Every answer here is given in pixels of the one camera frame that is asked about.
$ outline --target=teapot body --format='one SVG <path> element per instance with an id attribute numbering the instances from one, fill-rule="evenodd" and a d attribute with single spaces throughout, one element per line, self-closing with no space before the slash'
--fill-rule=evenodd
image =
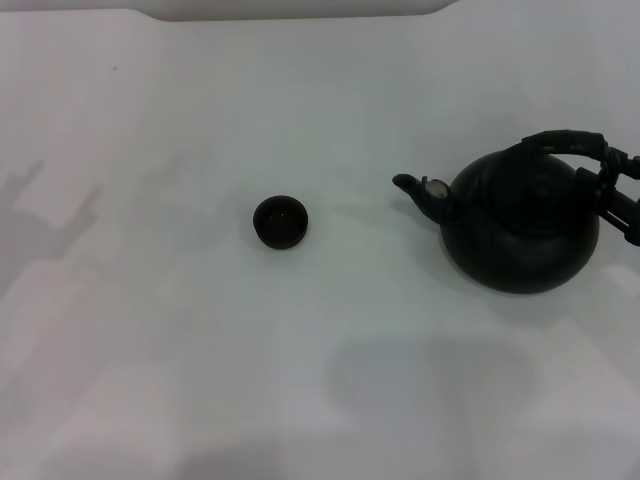
<path id="1" fill-rule="evenodd" d="M 486 169 L 502 152 L 466 167 L 451 184 L 458 199 L 474 195 Z M 554 157 L 548 162 L 573 169 Z M 531 294 L 551 290 L 575 276 L 591 258 L 599 234 L 595 213 L 581 215 L 561 233 L 526 234 L 511 228 L 491 210 L 486 198 L 461 201 L 451 220 L 441 225 L 453 261 L 471 278 L 495 290 Z"/>

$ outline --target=kettle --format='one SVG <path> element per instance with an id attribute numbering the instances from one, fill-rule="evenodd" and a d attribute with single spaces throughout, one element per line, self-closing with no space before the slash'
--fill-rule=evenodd
<path id="1" fill-rule="evenodd" d="M 600 172 L 574 170 L 552 155 L 581 155 Z M 600 134 L 556 130 L 522 140 L 466 167 L 451 186 L 401 174 L 393 183 L 440 225 L 448 254 L 471 278 L 495 290 L 530 294 L 570 280 L 598 242 L 599 217 L 640 246 L 640 200 L 615 189 L 640 179 L 640 157 Z"/>

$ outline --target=black teapot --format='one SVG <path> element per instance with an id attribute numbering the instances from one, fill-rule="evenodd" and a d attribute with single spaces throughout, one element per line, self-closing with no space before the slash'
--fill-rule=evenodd
<path id="1" fill-rule="evenodd" d="M 574 170 L 552 154 L 582 155 L 600 172 Z M 539 293 L 576 275 L 598 242 L 599 216 L 640 246 L 640 201 L 615 189 L 640 179 L 640 157 L 600 134 L 559 130 L 525 138 L 441 180 L 397 175 L 393 183 L 441 227 L 451 258 L 478 282 L 509 293 Z"/>

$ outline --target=teapot handle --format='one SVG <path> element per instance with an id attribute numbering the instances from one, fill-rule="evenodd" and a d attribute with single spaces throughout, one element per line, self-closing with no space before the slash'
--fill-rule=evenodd
<path id="1" fill-rule="evenodd" d="M 554 130 L 524 138 L 520 145 L 527 156 L 581 155 L 600 162 L 595 174 L 584 168 L 576 172 L 577 187 L 595 211 L 624 233 L 625 239 L 640 246 L 640 200 L 634 202 L 615 188 L 620 174 L 640 180 L 640 157 L 610 147 L 599 133 Z"/>

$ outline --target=white backdrop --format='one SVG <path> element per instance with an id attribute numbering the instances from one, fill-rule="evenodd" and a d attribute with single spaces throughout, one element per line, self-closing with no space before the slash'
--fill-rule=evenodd
<path id="1" fill-rule="evenodd" d="M 431 13 L 455 0 L 0 0 L 0 11 L 133 8 L 161 20 Z"/>

